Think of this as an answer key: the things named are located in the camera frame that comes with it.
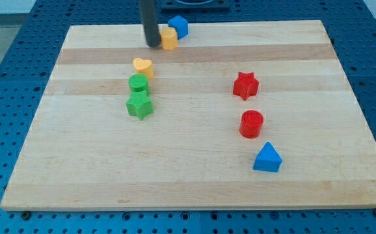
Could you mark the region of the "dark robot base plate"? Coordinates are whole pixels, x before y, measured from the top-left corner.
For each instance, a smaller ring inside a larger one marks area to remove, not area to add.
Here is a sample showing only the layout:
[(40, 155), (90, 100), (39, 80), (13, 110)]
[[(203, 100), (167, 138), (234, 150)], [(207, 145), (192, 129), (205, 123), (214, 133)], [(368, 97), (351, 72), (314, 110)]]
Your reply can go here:
[(229, 0), (161, 0), (161, 11), (172, 10), (228, 10)]

